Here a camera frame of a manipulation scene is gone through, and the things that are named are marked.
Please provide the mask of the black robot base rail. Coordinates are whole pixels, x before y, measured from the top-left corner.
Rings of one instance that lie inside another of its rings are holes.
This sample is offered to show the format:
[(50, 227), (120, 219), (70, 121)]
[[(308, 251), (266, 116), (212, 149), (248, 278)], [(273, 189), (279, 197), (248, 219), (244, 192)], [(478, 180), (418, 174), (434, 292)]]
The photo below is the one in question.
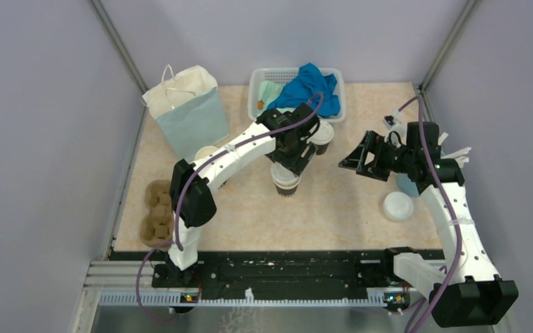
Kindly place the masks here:
[(389, 270), (389, 250), (202, 251), (183, 272), (166, 254), (113, 252), (84, 287), (105, 305), (168, 307), (406, 307), (416, 287)]

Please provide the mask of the stack of white lids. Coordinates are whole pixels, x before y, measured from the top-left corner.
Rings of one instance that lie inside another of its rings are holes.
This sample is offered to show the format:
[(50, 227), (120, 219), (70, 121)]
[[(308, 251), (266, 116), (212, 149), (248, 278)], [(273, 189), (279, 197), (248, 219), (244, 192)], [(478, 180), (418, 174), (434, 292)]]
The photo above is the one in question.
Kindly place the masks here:
[(387, 194), (382, 202), (382, 211), (391, 221), (404, 221), (412, 216), (414, 210), (413, 199), (400, 191)]

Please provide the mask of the blue straw holder cup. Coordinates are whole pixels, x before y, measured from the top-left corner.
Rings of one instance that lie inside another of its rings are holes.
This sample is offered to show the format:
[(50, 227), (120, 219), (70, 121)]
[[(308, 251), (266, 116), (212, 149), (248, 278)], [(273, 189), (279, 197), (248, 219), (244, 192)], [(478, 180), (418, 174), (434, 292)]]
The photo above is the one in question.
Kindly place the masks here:
[(399, 191), (411, 198), (418, 198), (420, 196), (416, 184), (405, 173), (399, 173), (396, 176), (396, 186)]

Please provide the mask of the pale blue paper bag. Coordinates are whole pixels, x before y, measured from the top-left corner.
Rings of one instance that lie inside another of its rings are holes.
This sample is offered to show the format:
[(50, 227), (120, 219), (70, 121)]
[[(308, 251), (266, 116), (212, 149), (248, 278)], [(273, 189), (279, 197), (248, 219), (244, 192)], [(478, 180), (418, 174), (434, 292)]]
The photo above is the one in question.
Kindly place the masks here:
[(166, 65), (160, 82), (142, 101), (180, 158), (191, 161), (198, 150), (230, 135), (217, 80), (200, 65), (177, 74)]

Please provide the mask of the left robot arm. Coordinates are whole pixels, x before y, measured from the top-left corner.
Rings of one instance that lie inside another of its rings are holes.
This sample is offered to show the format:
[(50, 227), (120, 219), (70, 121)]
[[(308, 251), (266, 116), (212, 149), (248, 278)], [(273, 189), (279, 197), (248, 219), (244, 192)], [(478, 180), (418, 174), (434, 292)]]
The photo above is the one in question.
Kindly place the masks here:
[(320, 102), (309, 100), (291, 112), (264, 111), (246, 130), (209, 156), (174, 165), (169, 195), (174, 231), (168, 256), (169, 279), (179, 287), (194, 280), (202, 227), (217, 213), (215, 195), (229, 178), (265, 156), (298, 178), (316, 154), (310, 142), (322, 128)]

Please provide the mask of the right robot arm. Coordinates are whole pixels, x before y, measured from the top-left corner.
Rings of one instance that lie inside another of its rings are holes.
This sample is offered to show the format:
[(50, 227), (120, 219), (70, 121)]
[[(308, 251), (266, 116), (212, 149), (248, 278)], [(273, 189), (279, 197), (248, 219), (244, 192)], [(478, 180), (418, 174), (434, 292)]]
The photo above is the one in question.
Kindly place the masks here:
[(465, 179), (459, 164), (441, 154), (439, 126), (410, 122), (404, 144), (372, 130), (339, 167), (360, 176), (386, 181), (405, 174), (416, 185), (429, 210), (447, 263), (446, 272), (428, 264), (409, 248), (391, 248), (379, 267), (389, 286), (403, 280), (420, 292), (440, 327), (496, 325), (518, 299), (513, 280), (505, 280), (490, 260), (468, 208)]

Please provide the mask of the paper coffee cup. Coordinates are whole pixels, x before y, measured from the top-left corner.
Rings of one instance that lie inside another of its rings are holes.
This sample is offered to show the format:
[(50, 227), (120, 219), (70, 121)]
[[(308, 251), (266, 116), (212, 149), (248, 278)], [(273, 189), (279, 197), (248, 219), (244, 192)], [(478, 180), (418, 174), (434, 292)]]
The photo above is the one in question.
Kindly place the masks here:
[(314, 144), (316, 147), (316, 155), (323, 155), (326, 153), (330, 143), (327, 144)]
[(289, 183), (289, 184), (274, 182), (274, 184), (275, 184), (278, 195), (283, 196), (283, 197), (293, 196), (296, 193), (297, 188), (299, 186), (299, 182), (294, 182), (294, 183)]

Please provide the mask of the blue cloth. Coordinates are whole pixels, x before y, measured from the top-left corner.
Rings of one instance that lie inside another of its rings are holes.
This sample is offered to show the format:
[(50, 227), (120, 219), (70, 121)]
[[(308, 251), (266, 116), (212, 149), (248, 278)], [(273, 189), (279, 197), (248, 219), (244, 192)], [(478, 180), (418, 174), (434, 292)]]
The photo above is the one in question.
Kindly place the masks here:
[(341, 103), (339, 96), (335, 94), (338, 86), (336, 74), (323, 75), (321, 70), (312, 63), (307, 63), (298, 69), (298, 74), (287, 84), (290, 90), (285, 107), (296, 108), (308, 100), (316, 93), (323, 94), (323, 104), (317, 114), (323, 118), (339, 116)]

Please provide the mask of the stack of paper cups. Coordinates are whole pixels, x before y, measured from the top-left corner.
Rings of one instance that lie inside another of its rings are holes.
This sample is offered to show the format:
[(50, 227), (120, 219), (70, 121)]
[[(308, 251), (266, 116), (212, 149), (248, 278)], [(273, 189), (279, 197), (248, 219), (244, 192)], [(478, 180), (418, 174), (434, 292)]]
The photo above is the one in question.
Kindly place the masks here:
[(218, 150), (219, 149), (216, 146), (204, 146), (203, 148), (200, 148), (196, 152), (194, 159), (201, 160), (201, 159), (207, 158), (213, 153), (216, 153)]

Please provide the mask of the white lid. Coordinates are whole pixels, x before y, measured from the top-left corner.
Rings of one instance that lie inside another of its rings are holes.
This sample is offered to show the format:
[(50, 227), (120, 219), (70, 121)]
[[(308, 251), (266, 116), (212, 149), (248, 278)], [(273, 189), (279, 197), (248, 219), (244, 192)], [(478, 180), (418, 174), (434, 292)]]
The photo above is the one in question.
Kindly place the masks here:
[(278, 162), (271, 166), (271, 177), (276, 184), (284, 187), (295, 186), (301, 180), (300, 176), (295, 175)]
[(316, 145), (326, 145), (333, 140), (334, 136), (334, 128), (327, 121), (320, 121), (310, 141)]

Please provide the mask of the mint green cloth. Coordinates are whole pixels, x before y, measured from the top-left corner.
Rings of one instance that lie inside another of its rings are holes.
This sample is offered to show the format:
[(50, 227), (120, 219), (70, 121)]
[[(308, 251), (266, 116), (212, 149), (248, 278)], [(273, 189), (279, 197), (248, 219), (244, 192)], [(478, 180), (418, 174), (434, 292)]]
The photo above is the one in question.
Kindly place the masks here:
[(270, 109), (279, 109), (283, 112), (291, 111), (290, 107), (285, 107), (288, 104), (288, 93), (290, 93), (290, 90), (286, 85), (270, 80), (262, 81), (257, 94), (259, 113)]

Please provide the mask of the white plastic basket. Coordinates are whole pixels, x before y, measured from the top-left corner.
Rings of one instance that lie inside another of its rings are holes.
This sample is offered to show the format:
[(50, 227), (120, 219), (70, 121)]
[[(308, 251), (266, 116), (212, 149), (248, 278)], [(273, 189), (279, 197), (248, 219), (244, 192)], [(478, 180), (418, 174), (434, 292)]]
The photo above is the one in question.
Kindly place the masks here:
[(302, 67), (255, 69), (248, 89), (248, 117), (255, 121), (270, 107), (296, 107), (317, 92), (324, 95), (317, 115), (328, 123), (342, 122), (348, 107), (343, 76), (338, 69), (317, 67), (312, 63)]

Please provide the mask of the brown cardboard cup carrier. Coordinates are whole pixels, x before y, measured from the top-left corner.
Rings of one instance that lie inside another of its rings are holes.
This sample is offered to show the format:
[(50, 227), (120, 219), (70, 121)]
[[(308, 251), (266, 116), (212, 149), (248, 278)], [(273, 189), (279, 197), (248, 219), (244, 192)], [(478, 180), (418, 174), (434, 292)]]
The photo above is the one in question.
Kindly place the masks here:
[(140, 225), (139, 238), (149, 248), (172, 240), (174, 216), (170, 187), (170, 180), (154, 180), (144, 192), (146, 215)]

